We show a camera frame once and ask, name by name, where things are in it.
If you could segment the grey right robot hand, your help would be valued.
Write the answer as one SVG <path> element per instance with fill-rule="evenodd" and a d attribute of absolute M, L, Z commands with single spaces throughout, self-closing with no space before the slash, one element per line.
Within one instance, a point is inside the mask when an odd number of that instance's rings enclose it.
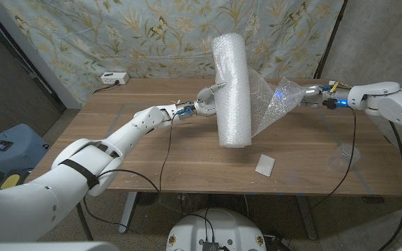
<path fill-rule="evenodd" d="M 311 108 L 321 107 L 323 106 L 323 102 L 328 100 L 328 93 L 330 90 L 330 86 L 307 86 L 300 105 Z"/>

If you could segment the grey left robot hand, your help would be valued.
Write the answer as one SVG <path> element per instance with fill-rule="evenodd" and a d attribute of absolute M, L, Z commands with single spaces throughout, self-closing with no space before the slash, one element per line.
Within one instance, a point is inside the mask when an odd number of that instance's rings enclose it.
<path fill-rule="evenodd" d="M 213 84 L 211 86 L 203 88 L 198 94 L 197 99 L 194 102 L 195 113 L 198 116 L 214 116 L 216 115 L 216 103 L 214 94 L 217 90 L 223 88 L 225 82 L 219 84 Z"/>

